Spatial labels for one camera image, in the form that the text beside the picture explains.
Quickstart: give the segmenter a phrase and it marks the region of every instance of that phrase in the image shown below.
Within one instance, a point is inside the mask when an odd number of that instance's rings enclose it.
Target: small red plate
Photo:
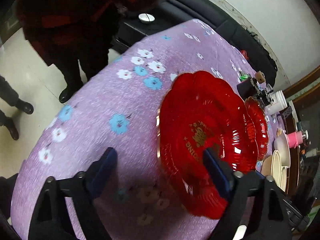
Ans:
[[[264,116],[263,110],[260,108],[259,103],[252,97],[245,101],[245,106],[248,114],[251,117],[254,128],[256,130],[256,142],[258,145],[258,161],[262,161],[264,155],[268,151],[268,126]]]
[[[255,169],[255,130],[242,99],[208,72],[182,74],[162,102],[159,129],[161,164],[183,205],[193,215],[220,218],[227,202],[203,166],[202,152],[214,147],[234,171]]]

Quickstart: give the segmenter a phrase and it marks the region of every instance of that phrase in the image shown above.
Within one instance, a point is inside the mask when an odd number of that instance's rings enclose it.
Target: floral tablecloth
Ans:
[[[194,19],[143,39],[92,78],[43,132],[20,169],[11,207],[20,237],[28,238],[48,176],[70,178],[113,147],[117,171],[94,201],[112,239],[207,239],[217,220],[194,217],[181,207],[156,158],[163,96],[179,73],[199,70],[226,80],[236,93],[239,71],[255,73],[236,48]],[[69,199],[67,204],[76,236],[85,239]]]

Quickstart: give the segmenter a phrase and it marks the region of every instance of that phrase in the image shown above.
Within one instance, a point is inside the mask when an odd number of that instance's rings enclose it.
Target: black boot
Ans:
[[[17,131],[17,128],[14,125],[14,122],[10,117],[7,118],[7,120],[4,123],[4,126],[7,127],[7,129],[9,130],[13,140],[16,141],[19,139],[19,133]]]
[[[82,86],[67,86],[59,96],[60,103],[64,104],[67,102],[81,87]]]
[[[21,99],[18,100],[18,103],[16,104],[16,108],[19,110],[27,113],[27,114],[32,114],[33,113],[33,106],[32,104],[22,101]]]

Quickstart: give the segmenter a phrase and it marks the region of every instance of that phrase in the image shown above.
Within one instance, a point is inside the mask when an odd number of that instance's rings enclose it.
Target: metal bolt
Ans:
[[[81,178],[83,178],[85,176],[85,172],[84,171],[79,171],[77,173],[77,176],[78,176],[79,179],[81,179]]]
[[[243,177],[243,173],[241,171],[235,171],[233,173],[233,175],[235,175],[237,178],[242,178]]]
[[[273,181],[274,181],[273,177],[270,176],[270,175],[266,176],[266,179],[267,179],[267,181],[270,181],[270,182],[273,182]]]
[[[50,182],[53,182],[54,180],[55,180],[55,178],[53,176],[50,176],[47,178],[46,182],[50,183]]]

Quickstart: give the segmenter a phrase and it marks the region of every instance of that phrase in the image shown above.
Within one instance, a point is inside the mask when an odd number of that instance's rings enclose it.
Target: black couch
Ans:
[[[146,12],[155,16],[153,23],[143,24],[137,14],[130,13],[121,23],[118,35],[113,41],[114,49],[119,53],[123,53],[148,35],[197,18],[211,26],[231,45],[245,50],[251,67],[255,71],[262,71],[267,83],[274,86],[277,66],[269,53],[248,31],[209,0],[160,0],[157,7]]]

